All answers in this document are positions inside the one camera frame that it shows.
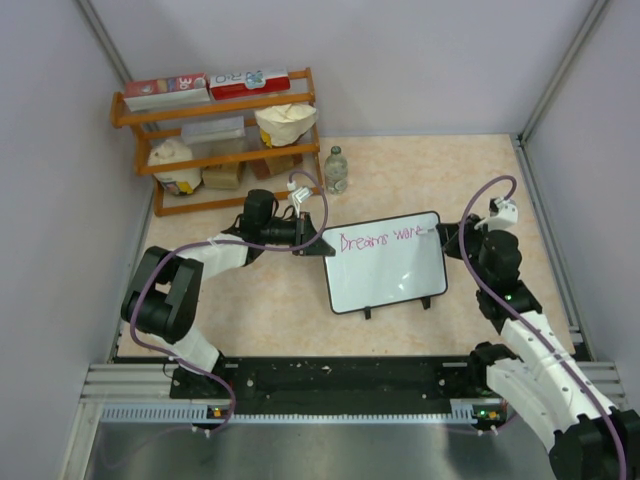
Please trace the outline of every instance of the cable connector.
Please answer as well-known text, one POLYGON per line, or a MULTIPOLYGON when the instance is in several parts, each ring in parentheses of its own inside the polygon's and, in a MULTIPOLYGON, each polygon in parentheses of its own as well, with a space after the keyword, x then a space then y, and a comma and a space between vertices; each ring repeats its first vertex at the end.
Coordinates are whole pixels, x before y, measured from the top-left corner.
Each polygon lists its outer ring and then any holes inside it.
POLYGON ((476 223, 475 229, 479 230, 483 225, 488 231, 506 230, 518 223, 518 207, 516 202, 504 197, 492 198, 489 203, 489 216, 476 223))
POLYGON ((307 198, 309 198, 311 195, 313 195, 313 192, 311 191, 311 189, 309 187, 300 187, 295 189, 295 191, 292 191, 289 194, 289 203, 293 206, 293 208, 296 211, 296 217, 300 216, 300 206, 302 205, 302 202, 304 202, 307 198))

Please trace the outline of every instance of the plastic bottle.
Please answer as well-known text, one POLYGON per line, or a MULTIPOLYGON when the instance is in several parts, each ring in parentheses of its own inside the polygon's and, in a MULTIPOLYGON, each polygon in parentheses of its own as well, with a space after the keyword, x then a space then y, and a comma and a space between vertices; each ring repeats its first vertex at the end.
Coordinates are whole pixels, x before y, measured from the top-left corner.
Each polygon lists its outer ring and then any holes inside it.
POLYGON ((324 162, 325 185, 329 193, 340 195, 347 188, 347 159, 340 147, 331 147, 331 155, 324 162))

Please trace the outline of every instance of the tabletop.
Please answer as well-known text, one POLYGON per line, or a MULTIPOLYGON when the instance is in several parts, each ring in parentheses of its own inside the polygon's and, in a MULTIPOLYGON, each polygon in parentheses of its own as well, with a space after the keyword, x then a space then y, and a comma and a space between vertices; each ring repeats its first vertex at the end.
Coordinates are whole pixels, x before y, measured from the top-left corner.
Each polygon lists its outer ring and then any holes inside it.
MULTIPOLYGON (((349 179, 342 195, 328 195, 329 226, 430 210, 438 212, 442 222, 457 222, 471 196, 487 181, 502 174, 515 176, 519 186, 513 198, 519 221, 511 231, 523 256, 521 279, 542 304, 562 344, 573 351, 507 135, 322 138, 322 159, 333 145, 342 147, 349 161, 349 179)), ((310 160, 305 165, 313 171, 310 160)), ((246 175, 245 189, 286 188, 286 174, 264 182, 249 178, 248 171, 246 175)), ((506 183, 496 185, 481 197, 474 212, 485 216, 489 198, 505 194, 508 188, 506 183)), ((304 207, 318 228, 322 200, 313 197, 304 207)), ((146 246, 175 248, 202 241, 228 228, 241 211, 236 207, 154 217, 146 246)), ((429 310, 411 301, 377 308, 372 319, 365 320, 362 312, 331 311, 322 258, 265 252, 252 265, 202 284, 195 323, 227 356, 466 355, 480 342, 500 342, 478 309, 477 287, 464 264, 447 258, 446 268, 448 290, 432 300, 429 310)), ((118 355, 150 354, 123 329, 118 355)))

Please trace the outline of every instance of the orange wooden shelf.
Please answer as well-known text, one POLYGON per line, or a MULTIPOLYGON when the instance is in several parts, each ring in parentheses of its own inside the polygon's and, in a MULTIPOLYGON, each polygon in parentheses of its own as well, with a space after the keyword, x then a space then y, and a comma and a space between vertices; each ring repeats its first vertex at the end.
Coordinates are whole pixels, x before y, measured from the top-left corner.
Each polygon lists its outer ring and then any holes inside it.
MULTIPOLYGON (((188 162, 169 163, 164 165, 147 165, 147 159, 152 145, 151 140, 161 138, 180 136, 181 128, 165 129, 160 131, 146 132, 142 125, 147 123, 161 122, 165 120, 180 120, 203 115, 215 115, 221 113, 237 112, 242 110, 252 110, 256 108, 265 108, 274 105, 286 105, 288 103, 308 103, 315 105, 315 87, 311 69, 295 71, 289 73, 291 80, 307 81, 306 93, 293 93, 277 96, 263 96, 256 98, 243 99, 234 102, 212 103, 210 105, 200 105, 195 107, 186 107, 175 110, 165 110, 161 112, 142 112, 135 113, 129 111, 124 102, 124 96, 121 92, 113 94, 111 102, 111 111, 109 118, 111 124, 115 128, 128 126, 131 128, 136 139, 136 151, 134 156, 134 171, 138 175, 153 175, 154 173, 171 172, 174 170, 183 170, 186 168, 202 168, 213 165, 221 165, 224 163, 249 162, 251 160, 259 160, 262 158, 278 157, 282 155, 294 155, 296 157, 303 154, 312 154, 315 160, 316 175, 318 181, 322 182, 320 170, 320 138, 318 128, 314 124, 311 128, 311 141, 308 143, 297 143, 286 147, 265 148, 262 150, 254 150, 249 152, 237 153, 232 155, 222 155, 216 157, 199 158, 188 162)), ((245 120, 245 127, 257 126, 255 119, 248 118, 245 120)), ((286 199, 288 191, 275 192, 279 200, 286 199)), ((156 215, 173 215, 177 213, 188 213, 200 210, 209 210, 214 208, 225 208, 231 206, 242 205, 246 197, 237 197, 217 201, 207 201, 196 204, 185 204, 180 206, 164 207, 164 189, 160 182, 156 180, 154 212, 156 215)))

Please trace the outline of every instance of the whiteboard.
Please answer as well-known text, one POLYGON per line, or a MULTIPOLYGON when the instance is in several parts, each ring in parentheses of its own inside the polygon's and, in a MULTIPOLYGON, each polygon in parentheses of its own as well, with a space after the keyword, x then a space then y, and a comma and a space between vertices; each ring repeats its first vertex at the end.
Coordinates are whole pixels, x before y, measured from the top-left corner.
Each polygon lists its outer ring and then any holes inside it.
POLYGON ((328 228, 324 257, 331 309, 347 313, 441 295, 447 290, 435 212, 328 228))

